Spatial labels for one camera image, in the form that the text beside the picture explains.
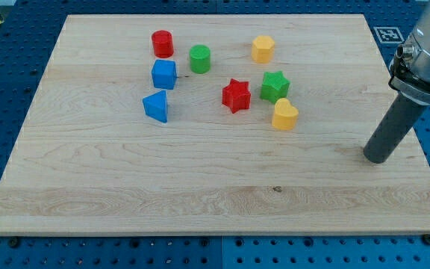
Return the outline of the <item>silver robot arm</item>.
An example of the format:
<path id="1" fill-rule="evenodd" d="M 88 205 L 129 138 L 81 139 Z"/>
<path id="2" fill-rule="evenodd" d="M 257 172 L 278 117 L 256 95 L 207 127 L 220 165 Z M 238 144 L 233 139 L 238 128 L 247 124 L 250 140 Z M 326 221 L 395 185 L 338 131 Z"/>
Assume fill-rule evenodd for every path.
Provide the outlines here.
<path id="1" fill-rule="evenodd" d="M 389 85 L 419 105 L 430 105 L 430 2 L 390 64 Z"/>

